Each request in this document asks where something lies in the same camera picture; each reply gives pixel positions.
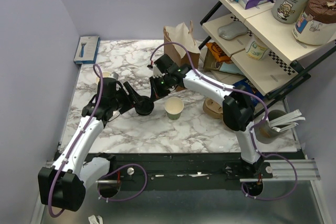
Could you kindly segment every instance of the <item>shelf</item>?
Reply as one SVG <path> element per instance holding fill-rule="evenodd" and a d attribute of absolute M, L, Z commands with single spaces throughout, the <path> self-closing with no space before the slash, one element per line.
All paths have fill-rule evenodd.
<path fill-rule="evenodd" d="M 239 5 L 237 2 L 232 2 L 231 0 L 219 0 L 221 3 L 229 9 L 230 12 L 232 12 L 241 22 L 245 22 L 247 18 L 251 18 L 255 15 L 258 15 L 260 13 L 263 13 L 267 10 L 272 9 L 273 3 L 268 2 L 261 5 L 258 5 L 256 7 L 250 8 L 250 9 L 243 9 L 241 5 Z"/>
<path fill-rule="evenodd" d="M 297 41 L 292 34 L 294 24 L 277 21 L 271 10 L 247 19 L 244 24 L 287 64 L 302 59 L 321 47 Z M 336 33 L 329 42 L 335 39 Z"/>
<path fill-rule="evenodd" d="M 237 81 L 245 79 L 245 76 L 239 76 L 237 74 L 223 73 L 219 71 L 211 71 L 217 81 L 221 83 L 233 85 Z"/>
<path fill-rule="evenodd" d="M 232 23 L 235 19 L 233 14 L 228 14 L 223 17 L 208 21 L 202 25 L 208 35 L 222 48 L 222 50 L 231 57 L 233 54 L 245 49 L 245 45 L 250 40 L 251 33 L 240 35 L 233 40 L 226 40 L 218 35 L 217 30 L 221 26 Z"/>
<path fill-rule="evenodd" d="M 273 52 L 262 60 L 249 58 L 245 51 L 232 55 L 231 59 L 263 95 L 282 87 L 297 75 Z"/>

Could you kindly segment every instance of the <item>cartoon label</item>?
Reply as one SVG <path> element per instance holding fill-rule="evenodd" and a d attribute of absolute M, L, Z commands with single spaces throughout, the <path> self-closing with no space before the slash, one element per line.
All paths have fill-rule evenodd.
<path fill-rule="evenodd" d="M 302 31 L 304 30 L 304 28 L 307 26 L 308 22 L 312 21 L 313 19 L 314 19 L 314 17 L 311 14 L 307 15 L 306 13 L 302 13 L 299 20 L 295 24 L 295 28 L 298 31 L 298 33 L 301 34 Z M 311 26 L 314 26 L 315 27 L 314 29 L 316 29 L 316 31 L 318 30 L 319 26 L 322 25 L 320 22 L 316 22 L 315 25 L 313 25 L 313 24 Z"/>
<path fill-rule="evenodd" d="M 262 47 L 253 41 L 247 50 L 247 55 L 253 59 L 260 60 L 264 56 L 267 49 L 268 48 Z"/>
<path fill-rule="evenodd" d="M 292 10 L 292 7 L 293 5 L 290 2 L 284 0 L 278 8 L 278 17 L 287 20 L 290 14 L 295 13 L 295 11 Z"/>

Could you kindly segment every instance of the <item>gray floor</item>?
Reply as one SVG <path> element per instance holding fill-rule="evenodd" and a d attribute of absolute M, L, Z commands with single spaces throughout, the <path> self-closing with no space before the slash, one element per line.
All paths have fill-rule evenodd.
<path fill-rule="evenodd" d="M 292 182 L 268 182 L 264 197 L 280 196 L 293 186 Z M 131 192 L 121 192 L 120 198 Z M 104 224 L 237 224 L 323 223 L 310 182 L 300 182 L 288 198 L 259 201 L 245 198 L 241 191 L 145 191 L 127 202 L 98 200 L 95 186 L 87 192 L 85 202 L 77 212 L 64 212 L 53 219 L 47 210 L 43 224 L 89 223 L 88 217 L 100 215 Z"/>

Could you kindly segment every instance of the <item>bolt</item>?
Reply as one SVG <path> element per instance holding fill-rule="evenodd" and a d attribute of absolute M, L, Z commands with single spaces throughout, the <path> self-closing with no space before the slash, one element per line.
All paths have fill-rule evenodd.
<path fill-rule="evenodd" d="M 267 173 L 270 173 L 270 174 L 273 172 L 273 169 L 270 166 L 267 166 L 265 170 Z"/>
<path fill-rule="evenodd" d="M 133 175 L 134 174 L 134 168 L 133 167 L 130 167 L 127 169 L 127 174 L 128 175 Z"/>

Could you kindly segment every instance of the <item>white canister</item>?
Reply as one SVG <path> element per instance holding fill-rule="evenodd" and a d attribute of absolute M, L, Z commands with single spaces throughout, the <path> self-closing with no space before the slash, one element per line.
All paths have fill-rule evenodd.
<path fill-rule="evenodd" d="M 269 54 L 270 49 L 261 41 L 261 39 L 253 34 L 245 47 L 245 51 L 248 57 L 255 60 L 261 60 L 264 56 Z"/>
<path fill-rule="evenodd" d="M 336 33 L 336 0 L 309 0 L 292 33 L 306 44 L 327 43 Z"/>

